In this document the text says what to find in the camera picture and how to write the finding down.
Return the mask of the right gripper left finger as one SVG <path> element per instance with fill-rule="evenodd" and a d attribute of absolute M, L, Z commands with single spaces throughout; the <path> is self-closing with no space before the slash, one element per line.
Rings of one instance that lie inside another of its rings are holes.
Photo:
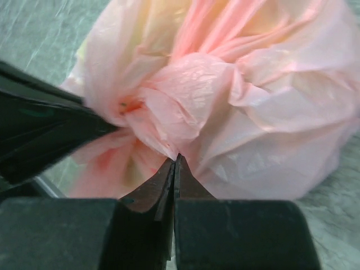
<path fill-rule="evenodd" d="M 2 269 L 165 269 L 172 238 L 174 163 L 122 199 L 1 193 Z"/>

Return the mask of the pink plastic bag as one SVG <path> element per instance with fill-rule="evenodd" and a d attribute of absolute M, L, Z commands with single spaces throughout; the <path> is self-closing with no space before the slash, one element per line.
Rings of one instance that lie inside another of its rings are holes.
<path fill-rule="evenodd" d="M 63 89 L 117 127 L 67 195 L 120 198 L 183 155 L 222 199 L 298 199 L 359 127 L 345 1 L 111 1 Z"/>

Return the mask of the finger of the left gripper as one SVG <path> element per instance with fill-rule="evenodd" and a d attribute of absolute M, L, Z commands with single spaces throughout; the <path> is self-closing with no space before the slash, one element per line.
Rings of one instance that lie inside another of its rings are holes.
<path fill-rule="evenodd" d="M 117 128 L 82 99 L 1 62 L 1 177 L 17 184 Z"/>

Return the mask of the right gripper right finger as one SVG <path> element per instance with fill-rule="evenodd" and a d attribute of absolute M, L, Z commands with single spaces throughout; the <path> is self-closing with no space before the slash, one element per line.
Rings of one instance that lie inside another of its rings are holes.
<path fill-rule="evenodd" d="M 212 196 L 183 156 L 175 163 L 178 269 L 358 269 L 359 201 L 225 200 Z"/>

